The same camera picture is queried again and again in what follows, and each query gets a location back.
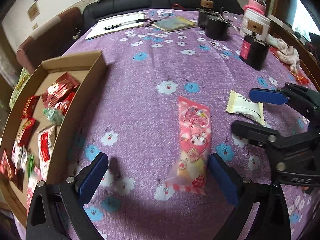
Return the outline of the cream white snack packet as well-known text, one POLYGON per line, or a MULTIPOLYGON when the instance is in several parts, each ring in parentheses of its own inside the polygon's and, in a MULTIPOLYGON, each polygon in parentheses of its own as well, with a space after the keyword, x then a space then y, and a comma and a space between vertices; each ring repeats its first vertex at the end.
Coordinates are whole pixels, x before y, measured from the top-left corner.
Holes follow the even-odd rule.
POLYGON ((253 102, 233 90, 229 93, 226 112, 230 114, 242 114, 263 126, 265 125, 263 103, 253 102))

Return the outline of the large white red snack packet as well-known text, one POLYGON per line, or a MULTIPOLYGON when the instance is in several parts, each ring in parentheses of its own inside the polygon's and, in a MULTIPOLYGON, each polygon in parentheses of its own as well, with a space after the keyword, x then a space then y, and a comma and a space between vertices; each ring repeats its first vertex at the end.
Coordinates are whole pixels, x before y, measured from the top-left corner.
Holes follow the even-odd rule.
POLYGON ((55 130, 56 126, 52 125, 39 131, 38 134, 40 171, 41 177, 45 181, 47 180, 49 164, 55 143, 55 130))

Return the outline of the pink cartoon snack packet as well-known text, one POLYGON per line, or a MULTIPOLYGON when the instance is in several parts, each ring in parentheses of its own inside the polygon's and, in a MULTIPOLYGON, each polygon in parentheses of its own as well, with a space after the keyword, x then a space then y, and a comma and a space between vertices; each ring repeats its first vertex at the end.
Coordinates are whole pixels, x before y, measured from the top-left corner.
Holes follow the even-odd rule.
POLYGON ((180 155, 165 180, 165 187, 205 195, 212 124, 207 106, 178 98, 180 155))

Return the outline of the green candy wrapper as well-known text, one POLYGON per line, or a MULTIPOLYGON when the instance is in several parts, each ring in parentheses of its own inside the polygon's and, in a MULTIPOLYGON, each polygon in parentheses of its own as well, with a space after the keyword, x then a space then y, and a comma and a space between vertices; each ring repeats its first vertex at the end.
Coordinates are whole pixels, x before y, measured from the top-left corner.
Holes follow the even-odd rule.
POLYGON ((43 110, 44 116, 47 118, 49 122, 56 126, 60 126, 63 122, 64 116, 59 109, 54 107, 52 108, 45 108, 43 110))

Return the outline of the red yellow-label snack bar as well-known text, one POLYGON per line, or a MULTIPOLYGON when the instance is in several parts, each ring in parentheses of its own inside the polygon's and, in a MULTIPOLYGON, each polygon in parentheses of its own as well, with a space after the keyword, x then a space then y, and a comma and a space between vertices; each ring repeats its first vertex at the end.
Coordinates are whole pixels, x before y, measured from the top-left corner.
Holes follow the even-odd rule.
POLYGON ((28 118, 28 120, 23 124, 17 136, 17 143, 19 146, 28 145, 35 121, 35 118, 28 118))

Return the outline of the clear green-edged cracker packet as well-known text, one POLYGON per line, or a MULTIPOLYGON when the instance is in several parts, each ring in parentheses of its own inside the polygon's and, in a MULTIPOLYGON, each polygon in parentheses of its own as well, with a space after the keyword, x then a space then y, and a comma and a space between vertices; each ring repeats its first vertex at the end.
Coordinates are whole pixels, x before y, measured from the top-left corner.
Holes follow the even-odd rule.
POLYGON ((26 167, 26 172, 28 177, 30 177, 32 171, 34 170, 34 155, 31 153, 27 157, 27 167, 26 167))

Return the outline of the white red sauce packet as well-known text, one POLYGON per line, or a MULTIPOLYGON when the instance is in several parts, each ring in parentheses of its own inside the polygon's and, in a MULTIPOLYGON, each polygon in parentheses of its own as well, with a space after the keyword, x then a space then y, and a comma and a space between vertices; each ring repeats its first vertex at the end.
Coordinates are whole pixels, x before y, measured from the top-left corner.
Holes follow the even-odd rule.
POLYGON ((23 172, 26 171, 28 152, 24 146, 19 146, 17 141, 15 141, 12 149, 11 160, 17 170, 22 170, 23 172))

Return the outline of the small red candy packet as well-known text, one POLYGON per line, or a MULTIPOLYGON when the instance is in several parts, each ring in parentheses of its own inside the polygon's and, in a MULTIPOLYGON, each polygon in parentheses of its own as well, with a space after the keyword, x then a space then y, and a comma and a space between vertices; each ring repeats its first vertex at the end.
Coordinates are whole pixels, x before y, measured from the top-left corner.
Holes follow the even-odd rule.
POLYGON ((67 113, 74 96, 75 96, 75 92, 71 92, 66 96, 65 99, 55 104, 55 108, 59 110, 63 116, 65 116, 65 114, 67 113))

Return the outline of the dark red gold snack bag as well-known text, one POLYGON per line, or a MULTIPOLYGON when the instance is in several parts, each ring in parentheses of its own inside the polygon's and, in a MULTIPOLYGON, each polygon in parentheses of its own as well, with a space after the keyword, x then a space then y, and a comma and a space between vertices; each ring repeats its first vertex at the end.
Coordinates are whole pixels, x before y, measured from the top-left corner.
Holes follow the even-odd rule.
POLYGON ((15 167, 12 160, 8 157, 6 150, 3 151, 1 159, 1 174, 9 181, 12 181, 20 191, 23 191, 24 173, 15 167))

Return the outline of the red plastic bag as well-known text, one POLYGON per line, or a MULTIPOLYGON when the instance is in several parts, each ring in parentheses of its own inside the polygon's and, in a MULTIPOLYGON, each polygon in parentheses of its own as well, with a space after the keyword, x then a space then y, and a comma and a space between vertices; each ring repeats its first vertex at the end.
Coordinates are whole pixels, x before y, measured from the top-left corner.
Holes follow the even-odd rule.
MULTIPOLYGON (((270 47, 270 51, 271 53, 278 59, 278 57, 276 56, 276 48, 274 47, 270 47)), ((289 71, 290 71, 290 67, 288 64, 285 64, 285 63, 282 63, 289 71)), ((299 84, 299 85, 303 85, 303 86, 306 86, 306 87, 310 87, 310 80, 305 76, 302 68, 300 67, 299 68, 299 73, 296 75, 296 74, 293 74, 293 77, 295 78, 296 82, 299 84)))

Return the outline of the white cloth gloves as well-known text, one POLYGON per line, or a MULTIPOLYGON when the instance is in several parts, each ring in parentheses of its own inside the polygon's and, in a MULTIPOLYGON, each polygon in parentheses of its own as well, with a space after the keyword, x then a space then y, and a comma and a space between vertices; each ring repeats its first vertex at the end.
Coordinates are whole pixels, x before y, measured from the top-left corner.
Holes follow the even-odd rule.
POLYGON ((276 56, 285 64, 288 64, 290 71, 293 74, 299 73, 300 58, 297 49, 293 46, 288 46, 281 38, 275 38, 268 34, 266 37, 266 43, 276 48, 276 56))

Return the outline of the white plastic jar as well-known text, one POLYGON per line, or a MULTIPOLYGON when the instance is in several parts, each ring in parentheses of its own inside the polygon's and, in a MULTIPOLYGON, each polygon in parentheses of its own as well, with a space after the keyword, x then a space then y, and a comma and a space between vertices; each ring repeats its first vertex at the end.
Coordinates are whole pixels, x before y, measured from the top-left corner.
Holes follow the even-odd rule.
POLYGON ((247 9, 242 18, 240 31, 243 35, 254 35, 258 41, 265 41, 270 28, 271 20, 266 16, 247 9))

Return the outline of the green floral cushion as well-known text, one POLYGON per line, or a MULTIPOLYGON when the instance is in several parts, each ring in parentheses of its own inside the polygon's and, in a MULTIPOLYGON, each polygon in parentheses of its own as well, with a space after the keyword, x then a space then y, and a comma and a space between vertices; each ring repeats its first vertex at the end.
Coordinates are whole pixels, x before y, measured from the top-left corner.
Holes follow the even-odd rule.
POLYGON ((16 86, 13 90, 13 93, 12 93, 10 101, 9 101, 10 109, 13 108, 18 96, 20 95, 22 89, 25 87, 25 85, 29 79, 30 79, 29 72, 25 68, 22 68, 20 78, 19 78, 18 83, 16 84, 16 86))

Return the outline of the black pen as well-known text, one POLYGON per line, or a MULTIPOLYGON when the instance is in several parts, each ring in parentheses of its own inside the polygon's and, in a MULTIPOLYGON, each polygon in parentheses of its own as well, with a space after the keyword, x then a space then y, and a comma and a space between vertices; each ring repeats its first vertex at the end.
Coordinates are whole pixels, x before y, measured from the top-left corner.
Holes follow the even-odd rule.
POLYGON ((111 29, 115 29, 115 28, 118 28, 118 27, 122 27, 122 26, 128 25, 128 24, 135 24, 135 23, 140 23, 140 22, 144 22, 144 21, 145 21, 145 19, 138 19, 138 20, 134 20, 134 21, 121 23, 121 24, 111 25, 111 26, 108 26, 108 27, 104 27, 104 30, 111 30, 111 29))

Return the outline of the black leather sofa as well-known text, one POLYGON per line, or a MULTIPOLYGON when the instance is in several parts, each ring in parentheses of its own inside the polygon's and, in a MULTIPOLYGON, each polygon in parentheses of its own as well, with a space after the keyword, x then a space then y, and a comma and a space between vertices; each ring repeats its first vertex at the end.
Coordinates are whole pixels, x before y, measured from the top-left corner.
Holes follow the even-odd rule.
MULTIPOLYGON (((241 15, 244 13, 238 0, 210 0, 213 2, 213 10, 224 10, 241 15)), ((137 12, 147 9, 176 9, 180 5, 184 10, 195 10, 201 6, 201 0, 102 0, 85 7, 82 14, 84 21, 82 30, 88 31, 99 20, 104 18, 137 12)))

